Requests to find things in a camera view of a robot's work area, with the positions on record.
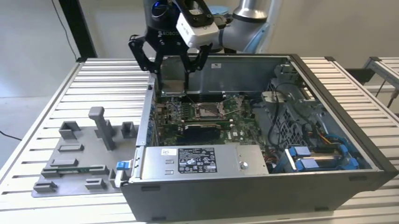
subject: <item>slotted aluminum surface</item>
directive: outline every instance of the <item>slotted aluminum surface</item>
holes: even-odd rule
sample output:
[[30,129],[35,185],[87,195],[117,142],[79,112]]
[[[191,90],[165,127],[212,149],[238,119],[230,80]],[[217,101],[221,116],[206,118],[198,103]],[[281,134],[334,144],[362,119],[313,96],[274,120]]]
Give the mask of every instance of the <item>slotted aluminum surface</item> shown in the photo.
[[372,69],[399,89],[399,57],[370,57],[364,67]]
[[[334,62],[304,62],[336,97],[365,134],[399,168],[399,123],[386,108]],[[30,190],[55,146],[62,120],[85,119],[91,105],[105,108],[113,124],[139,119],[147,73],[133,60],[89,59],[71,71],[31,129],[0,171],[0,221],[5,223],[134,223],[121,194],[31,198]],[[378,190],[358,193],[336,211],[181,223],[378,224],[399,222],[399,177]]]

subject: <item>blue latch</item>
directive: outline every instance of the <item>blue latch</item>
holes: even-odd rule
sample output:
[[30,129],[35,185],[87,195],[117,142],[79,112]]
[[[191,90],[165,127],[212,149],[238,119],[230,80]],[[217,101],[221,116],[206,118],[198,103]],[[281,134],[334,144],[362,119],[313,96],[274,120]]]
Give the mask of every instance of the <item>blue latch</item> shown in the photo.
[[127,170],[129,169],[129,162],[117,162],[115,163],[115,170]]

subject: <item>motherboard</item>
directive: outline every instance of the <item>motherboard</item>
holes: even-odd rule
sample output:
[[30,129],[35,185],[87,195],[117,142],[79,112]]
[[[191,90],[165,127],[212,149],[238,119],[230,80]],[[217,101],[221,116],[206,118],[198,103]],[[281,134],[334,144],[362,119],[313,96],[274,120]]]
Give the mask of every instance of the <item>motherboard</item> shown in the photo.
[[197,98],[162,97],[157,102],[159,146],[238,143],[264,147],[250,103],[240,94]]

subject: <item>black pole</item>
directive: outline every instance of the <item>black pole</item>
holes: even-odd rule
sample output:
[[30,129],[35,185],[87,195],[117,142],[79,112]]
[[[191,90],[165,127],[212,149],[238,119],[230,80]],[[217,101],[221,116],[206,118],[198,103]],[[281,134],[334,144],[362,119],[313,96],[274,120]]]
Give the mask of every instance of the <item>black pole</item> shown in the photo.
[[78,0],[58,0],[81,58],[97,57]]

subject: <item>yellow wire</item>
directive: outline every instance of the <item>yellow wire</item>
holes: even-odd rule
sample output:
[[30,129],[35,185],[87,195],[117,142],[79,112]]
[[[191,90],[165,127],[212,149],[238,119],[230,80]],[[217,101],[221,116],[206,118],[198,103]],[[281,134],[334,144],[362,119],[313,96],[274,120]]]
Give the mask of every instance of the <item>yellow wire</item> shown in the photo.
[[332,144],[332,143],[328,141],[328,139],[324,138],[324,136],[321,136],[320,134],[318,134],[318,136],[321,137],[321,139],[322,139],[328,144]]

